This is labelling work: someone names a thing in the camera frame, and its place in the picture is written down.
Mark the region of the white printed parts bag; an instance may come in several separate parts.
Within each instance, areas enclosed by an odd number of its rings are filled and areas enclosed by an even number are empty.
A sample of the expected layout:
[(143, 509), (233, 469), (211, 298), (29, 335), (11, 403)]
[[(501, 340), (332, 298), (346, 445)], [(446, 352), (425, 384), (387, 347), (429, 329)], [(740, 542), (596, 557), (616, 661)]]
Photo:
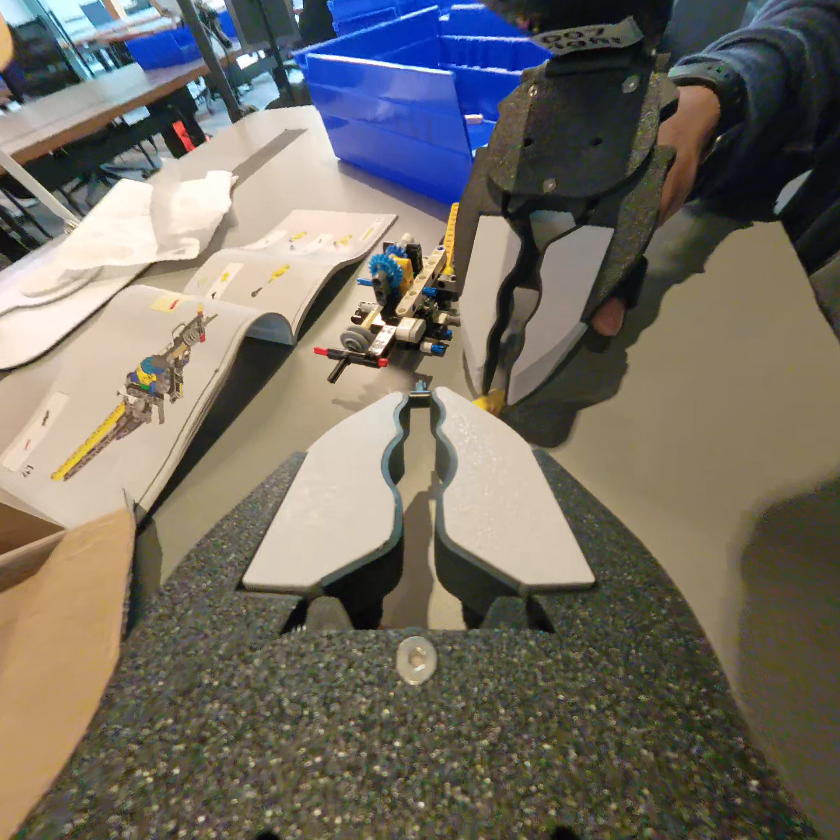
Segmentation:
[(230, 171), (208, 171), (200, 178), (181, 181), (173, 171), (163, 171), (151, 193), (154, 260), (198, 257), (232, 206), (237, 179)]

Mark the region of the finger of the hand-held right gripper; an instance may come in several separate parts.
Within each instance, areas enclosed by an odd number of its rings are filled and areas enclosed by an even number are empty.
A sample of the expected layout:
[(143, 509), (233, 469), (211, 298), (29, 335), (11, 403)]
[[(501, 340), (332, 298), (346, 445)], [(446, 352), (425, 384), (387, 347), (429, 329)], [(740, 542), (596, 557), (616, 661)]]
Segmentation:
[(465, 371), (478, 396), (508, 395), (512, 366), (522, 349), (524, 299), (508, 277), (522, 242), (501, 216), (482, 216), (461, 294)]
[(507, 404), (546, 382), (585, 332), (584, 311), (614, 226), (576, 224), (568, 212), (530, 215), (538, 250), (533, 288), (513, 293), (507, 330)]

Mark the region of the large blue plastic bin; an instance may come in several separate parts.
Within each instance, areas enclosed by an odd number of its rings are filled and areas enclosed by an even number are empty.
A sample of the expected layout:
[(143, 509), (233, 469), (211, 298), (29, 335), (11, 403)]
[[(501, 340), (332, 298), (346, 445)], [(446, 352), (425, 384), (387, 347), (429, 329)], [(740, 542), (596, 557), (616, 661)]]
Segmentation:
[[(522, 34), (446, 35), (430, 7), (294, 56), (336, 157), (451, 204), (500, 102), (550, 53)], [(468, 127), (468, 113), (485, 121)]]

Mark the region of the person's torso in jacket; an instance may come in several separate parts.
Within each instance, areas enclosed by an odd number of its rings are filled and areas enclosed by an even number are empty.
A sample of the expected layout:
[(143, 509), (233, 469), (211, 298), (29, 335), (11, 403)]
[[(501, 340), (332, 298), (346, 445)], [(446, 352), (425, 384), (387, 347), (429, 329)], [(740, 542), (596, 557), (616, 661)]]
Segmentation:
[(816, 164), (780, 214), (819, 307), (838, 330), (839, 161)]

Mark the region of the person's right hand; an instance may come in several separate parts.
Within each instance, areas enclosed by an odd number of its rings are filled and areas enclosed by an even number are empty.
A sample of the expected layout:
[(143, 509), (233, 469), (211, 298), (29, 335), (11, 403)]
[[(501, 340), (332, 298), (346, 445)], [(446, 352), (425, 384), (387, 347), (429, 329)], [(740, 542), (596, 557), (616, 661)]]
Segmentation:
[(707, 147), (716, 137), (721, 107), (708, 87), (679, 87), (677, 111), (658, 131), (660, 145), (675, 151), (660, 197), (658, 226), (674, 216), (686, 203), (697, 180)]

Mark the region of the grey monitor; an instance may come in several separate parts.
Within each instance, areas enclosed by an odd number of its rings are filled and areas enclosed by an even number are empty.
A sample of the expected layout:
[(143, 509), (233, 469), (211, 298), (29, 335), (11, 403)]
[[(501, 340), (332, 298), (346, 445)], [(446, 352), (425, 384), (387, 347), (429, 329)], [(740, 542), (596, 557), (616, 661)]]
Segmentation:
[(301, 41), (292, 1), (225, 1), (243, 47), (266, 49), (273, 38), (279, 47)]

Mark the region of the person's right forearm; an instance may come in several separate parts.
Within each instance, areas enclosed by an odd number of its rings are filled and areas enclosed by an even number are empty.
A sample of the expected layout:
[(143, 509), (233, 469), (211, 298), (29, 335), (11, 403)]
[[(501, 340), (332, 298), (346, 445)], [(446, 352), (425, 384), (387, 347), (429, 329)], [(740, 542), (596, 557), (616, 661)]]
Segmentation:
[(746, 196), (838, 158), (839, 2), (768, 2), (681, 59), (677, 86), (713, 90), (721, 116), (691, 196)]

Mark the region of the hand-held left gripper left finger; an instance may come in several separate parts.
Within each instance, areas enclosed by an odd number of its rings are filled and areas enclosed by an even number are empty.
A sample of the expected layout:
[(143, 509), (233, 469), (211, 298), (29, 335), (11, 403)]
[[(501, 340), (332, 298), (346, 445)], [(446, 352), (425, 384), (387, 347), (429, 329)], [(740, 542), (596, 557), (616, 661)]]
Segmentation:
[(391, 551), (403, 534), (407, 394), (393, 392), (312, 444), (243, 576), (249, 592), (318, 594)]

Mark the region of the lego model assembly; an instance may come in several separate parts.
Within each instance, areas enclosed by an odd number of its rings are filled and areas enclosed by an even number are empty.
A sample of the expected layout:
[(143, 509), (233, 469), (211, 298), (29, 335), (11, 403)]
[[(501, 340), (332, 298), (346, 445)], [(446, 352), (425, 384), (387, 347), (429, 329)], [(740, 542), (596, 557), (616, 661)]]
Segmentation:
[(459, 292), (454, 268), (459, 204), (450, 207), (445, 235), (428, 255), (410, 234), (384, 243), (368, 262), (370, 276), (359, 284), (373, 290), (341, 333), (338, 348), (313, 352), (334, 363), (328, 383), (348, 368), (383, 370), (397, 350), (444, 357), (459, 326)]

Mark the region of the small blue plastic bin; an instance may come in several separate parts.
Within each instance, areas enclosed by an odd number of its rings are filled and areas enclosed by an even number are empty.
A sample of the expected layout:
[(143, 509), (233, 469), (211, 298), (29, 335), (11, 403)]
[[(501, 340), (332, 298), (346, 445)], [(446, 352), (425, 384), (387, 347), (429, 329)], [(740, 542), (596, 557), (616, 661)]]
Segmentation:
[(201, 58), (192, 32), (183, 26), (133, 38), (124, 45), (144, 71), (179, 67)]

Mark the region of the lego instruction booklet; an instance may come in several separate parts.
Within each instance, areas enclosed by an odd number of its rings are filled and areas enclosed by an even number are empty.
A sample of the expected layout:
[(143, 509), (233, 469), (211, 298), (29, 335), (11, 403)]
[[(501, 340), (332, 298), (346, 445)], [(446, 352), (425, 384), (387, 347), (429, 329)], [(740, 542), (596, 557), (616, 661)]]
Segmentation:
[(183, 292), (121, 290), (44, 359), (2, 380), (2, 525), (73, 529), (149, 509), (245, 338), (294, 346), (321, 290), (397, 216), (299, 209), (209, 257)]

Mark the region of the cardboard box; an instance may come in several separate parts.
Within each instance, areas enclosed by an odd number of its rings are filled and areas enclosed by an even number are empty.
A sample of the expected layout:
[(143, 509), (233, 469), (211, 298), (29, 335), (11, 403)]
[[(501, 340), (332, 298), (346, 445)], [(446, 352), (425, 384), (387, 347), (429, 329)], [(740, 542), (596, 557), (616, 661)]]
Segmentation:
[(2, 505), (1, 838), (55, 782), (118, 662), (135, 520), (75, 528)]

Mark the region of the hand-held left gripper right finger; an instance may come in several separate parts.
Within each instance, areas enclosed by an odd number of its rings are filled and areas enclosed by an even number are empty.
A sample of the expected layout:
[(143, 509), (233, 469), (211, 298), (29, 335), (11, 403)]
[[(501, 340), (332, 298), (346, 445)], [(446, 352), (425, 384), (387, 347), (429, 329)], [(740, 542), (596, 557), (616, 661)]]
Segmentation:
[(586, 590), (595, 575), (531, 446), (447, 387), (431, 395), (438, 579), (452, 594)]

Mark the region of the black pole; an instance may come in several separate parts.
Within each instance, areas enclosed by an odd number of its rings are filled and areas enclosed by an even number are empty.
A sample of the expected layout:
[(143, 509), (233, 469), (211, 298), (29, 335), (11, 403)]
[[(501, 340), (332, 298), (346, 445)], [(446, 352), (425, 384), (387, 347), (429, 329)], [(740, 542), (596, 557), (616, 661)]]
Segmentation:
[(216, 56), (214, 47), (211, 44), (211, 40), (207, 35), (194, 3), (192, 1), (177, 1), (177, 4), (181, 10), (182, 18), (185, 24), (190, 29), (196, 40), (197, 46), (206, 65), (208, 75), (213, 83), (213, 86), (217, 90), (217, 93), (224, 102), (227, 115), (231, 123), (238, 122), (243, 118), (244, 114), (238, 104), (234, 90), (229, 84), (219, 59)]

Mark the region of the long wooden desk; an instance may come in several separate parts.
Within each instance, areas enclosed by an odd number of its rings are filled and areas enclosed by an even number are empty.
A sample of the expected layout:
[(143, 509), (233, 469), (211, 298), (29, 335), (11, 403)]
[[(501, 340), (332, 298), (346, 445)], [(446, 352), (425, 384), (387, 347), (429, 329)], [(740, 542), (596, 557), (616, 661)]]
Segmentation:
[(141, 108), (164, 124), (188, 117), (187, 86), (209, 75), (203, 59), (144, 70), (139, 64), (114, 70), (25, 104), (1, 118), (1, 147), (18, 163), (27, 163)]

